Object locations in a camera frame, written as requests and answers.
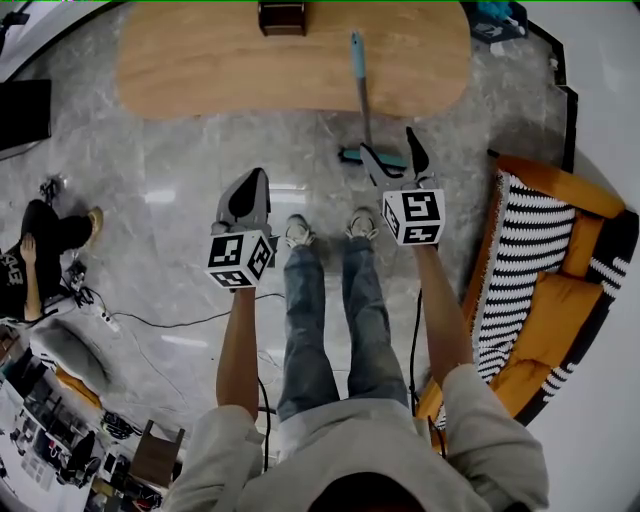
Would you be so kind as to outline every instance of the hand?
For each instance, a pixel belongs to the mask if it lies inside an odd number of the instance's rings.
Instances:
[[[36,263],[36,239],[31,233],[24,235],[22,244],[20,244],[20,255],[27,265],[35,265]]]

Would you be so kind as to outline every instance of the mop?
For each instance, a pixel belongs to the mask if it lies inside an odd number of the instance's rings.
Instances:
[[[371,142],[371,120],[369,118],[369,102],[367,100],[367,71],[364,58],[364,43],[358,32],[351,33],[351,60],[353,63],[353,71],[356,76],[356,85],[358,86],[358,99],[360,100],[360,112],[364,124],[364,141],[370,148],[373,147]],[[389,169],[397,169],[404,171],[407,164],[402,157],[377,153],[377,157]],[[338,152],[338,158],[342,162],[350,162],[362,164],[360,158],[360,147],[356,149],[342,148]]]

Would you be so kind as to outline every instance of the shoe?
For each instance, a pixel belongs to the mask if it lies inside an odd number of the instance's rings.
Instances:
[[[104,213],[100,208],[95,207],[89,210],[87,217],[89,217],[89,220],[91,221],[91,236],[84,245],[85,247],[91,247],[100,235],[102,226],[104,226]]]
[[[309,246],[316,239],[316,234],[311,231],[305,218],[297,214],[287,220],[287,232],[284,236],[287,245],[291,248],[298,245]]]
[[[363,236],[367,240],[373,240],[378,236],[378,229],[376,223],[373,220],[373,215],[369,208],[358,208],[353,212],[349,227],[345,231],[350,240],[356,237]]]

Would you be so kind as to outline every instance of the person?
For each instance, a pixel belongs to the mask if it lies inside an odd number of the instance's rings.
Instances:
[[[103,218],[102,210],[93,208],[85,216],[59,219],[44,201],[31,201],[20,241],[0,254],[0,318],[39,319],[42,302],[60,290],[60,255],[93,243]]]
[[[476,372],[462,311],[437,250],[426,245],[413,252],[431,371],[447,413],[447,459],[418,435],[374,268],[377,233],[366,209],[354,213],[346,231],[349,399],[340,400],[323,348],[325,293],[310,247],[315,235],[293,216],[286,233],[292,250],[284,269],[279,463],[260,474],[255,289],[237,290],[218,367],[218,407],[196,424],[165,510],[455,512],[548,505],[541,445]]]

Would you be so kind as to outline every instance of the forearm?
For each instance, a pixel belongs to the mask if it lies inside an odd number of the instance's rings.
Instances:
[[[239,289],[233,297],[216,379],[218,405],[244,407],[254,420],[258,417],[255,298],[255,288]]]
[[[27,264],[27,302],[24,305],[24,319],[33,322],[42,316],[42,303],[38,290],[35,264]]]
[[[471,339],[435,247],[415,246],[414,254],[422,286],[431,373],[442,387],[451,370],[473,363]]]

